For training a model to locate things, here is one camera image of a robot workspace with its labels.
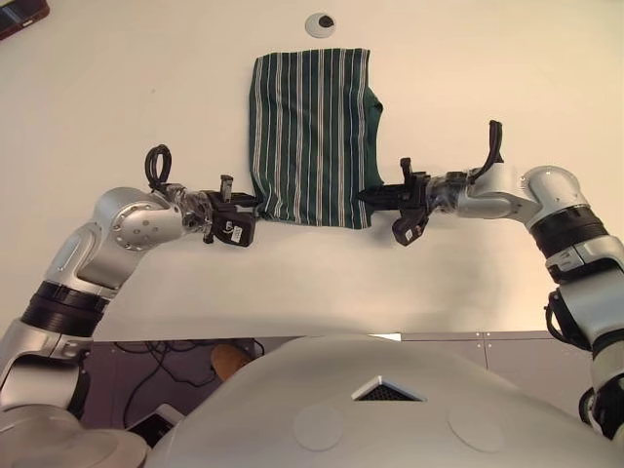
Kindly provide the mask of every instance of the green striped towel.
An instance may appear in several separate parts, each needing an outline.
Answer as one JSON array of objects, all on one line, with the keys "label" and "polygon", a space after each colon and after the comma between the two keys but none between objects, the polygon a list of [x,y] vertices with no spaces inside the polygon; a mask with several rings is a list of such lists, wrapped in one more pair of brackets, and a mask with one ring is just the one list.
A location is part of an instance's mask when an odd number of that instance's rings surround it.
[{"label": "green striped towel", "polygon": [[255,61],[250,159],[260,213],[361,229],[358,192],[382,183],[375,140],[382,106],[369,89],[369,51],[270,54]]}]

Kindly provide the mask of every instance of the black cable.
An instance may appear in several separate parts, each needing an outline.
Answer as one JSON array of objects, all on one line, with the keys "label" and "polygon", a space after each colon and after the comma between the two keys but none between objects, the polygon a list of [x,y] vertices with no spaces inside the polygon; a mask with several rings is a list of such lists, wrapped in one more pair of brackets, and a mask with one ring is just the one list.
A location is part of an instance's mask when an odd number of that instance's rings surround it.
[{"label": "black cable", "polygon": [[592,420],[590,419],[590,413],[594,402],[594,389],[589,387],[578,401],[578,415],[585,424],[591,426]]},{"label": "black cable", "polygon": [[[164,351],[159,351],[157,349],[158,343],[164,343],[164,345],[165,345]],[[186,385],[190,385],[193,388],[202,388],[202,387],[205,387],[206,385],[209,385],[210,383],[213,383],[215,381],[216,375],[214,373],[211,376],[207,377],[206,379],[204,379],[204,380],[202,380],[200,382],[194,382],[194,381],[189,380],[187,378],[178,377],[171,369],[169,369],[167,366],[165,366],[165,363],[164,363],[165,362],[165,358],[172,351],[172,348],[169,345],[169,343],[167,341],[159,341],[159,342],[157,342],[156,345],[154,345],[153,343],[147,341],[146,345],[147,345],[147,349],[149,350],[149,352],[152,355],[152,357],[156,360],[157,363],[159,363],[160,369],[162,369],[171,378],[171,380],[173,380],[174,382],[176,382],[176,383],[185,383]]]},{"label": "black cable", "polygon": [[264,356],[266,354],[266,351],[264,350],[264,345],[255,338],[253,339],[253,342],[257,344],[260,347],[260,350],[262,351],[262,354],[260,354],[260,357]]},{"label": "black cable", "polygon": [[563,336],[561,332],[557,330],[553,325],[553,309],[550,307],[546,307],[546,330],[548,330],[548,332],[558,341],[574,346],[574,343],[572,343],[569,339]]},{"label": "black cable", "polygon": [[113,341],[113,346],[115,346],[117,349],[122,350],[124,353],[128,353],[128,354],[149,354],[149,351],[146,349],[143,349],[143,350],[129,349],[129,348],[122,346],[118,341]]},{"label": "black cable", "polygon": [[124,413],[123,413],[123,423],[124,423],[124,427],[128,427],[128,412],[130,410],[130,405],[132,404],[133,400],[135,399],[135,396],[137,395],[138,390],[145,384],[147,383],[154,375],[156,375],[158,373],[158,371],[160,370],[160,366],[161,366],[161,362],[159,362],[157,364],[157,366],[148,374],[146,375],[141,382],[139,382],[136,387],[133,389],[133,391],[130,394],[130,397],[128,397],[128,401],[126,402],[126,405],[124,406]]},{"label": "black cable", "polygon": [[[158,159],[163,157],[163,167],[158,174]],[[164,144],[154,146],[145,156],[145,176],[152,191],[163,192],[163,185],[167,183],[169,173],[172,170],[172,152]]]},{"label": "black cable", "polygon": [[489,171],[494,163],[503,163],[503,157],[500,155],[500,146],[503,142],[503,126],[500,122],[495,120],[489,121],[489,153],[487,154],[486,162],[484,165],[476,171],[474,174],[468,177],[470,183],[475,181]]}]

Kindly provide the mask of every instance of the white table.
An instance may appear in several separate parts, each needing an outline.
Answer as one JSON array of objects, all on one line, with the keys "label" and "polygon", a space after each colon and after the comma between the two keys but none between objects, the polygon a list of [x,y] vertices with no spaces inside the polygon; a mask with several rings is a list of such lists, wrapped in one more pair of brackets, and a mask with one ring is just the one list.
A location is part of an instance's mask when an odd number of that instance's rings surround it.
[{"label": "white table", "polygon": [[[164,142],[171,181],[252,191],[248,92],[257,56],[365,47],[385,106],[378,165],[482,164],[488,120],[519,172],[575,172],[624,234],[622,3],[608,0],[80,0],[0,43],[0,329],[108,188],[146,188]],[[337,30],[309,37],[327,12]],[[520,224],[436,216],[405,249],[393,214],[352,232],[262,222],[248,250],[185,238],[151,253],[98,339],[544,328],[553,285]]]}]

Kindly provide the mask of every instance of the metal panel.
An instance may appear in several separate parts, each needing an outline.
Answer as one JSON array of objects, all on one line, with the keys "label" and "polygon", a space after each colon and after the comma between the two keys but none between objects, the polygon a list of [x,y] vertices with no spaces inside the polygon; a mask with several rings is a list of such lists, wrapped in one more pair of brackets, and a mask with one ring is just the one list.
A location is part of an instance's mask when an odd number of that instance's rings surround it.
[{"label": "metal panel", "polygon": [[591,356],[554,339],[486,341],[488,368],[574,416],[591,386]]},{"label": "metal panel", "polygon": [[91,387],[85,404],[82,424],[90,429],[110,427],[115,395],[117,361],[110,343],[94,343],[85,360],[85,370],[91,376]]},{"label": "metal panel", "polygon": [[467,341],[404,341],[405,346],[412,346],[421,349],[444,350],[453,354],[457,354],[468,361],[486,366],[486,353],[484,344],[481,340]]},{"label": "metal panel", "polygon": [[484,339],[482,331],[474,333],[401,333],[402,341],[466,341]]}]

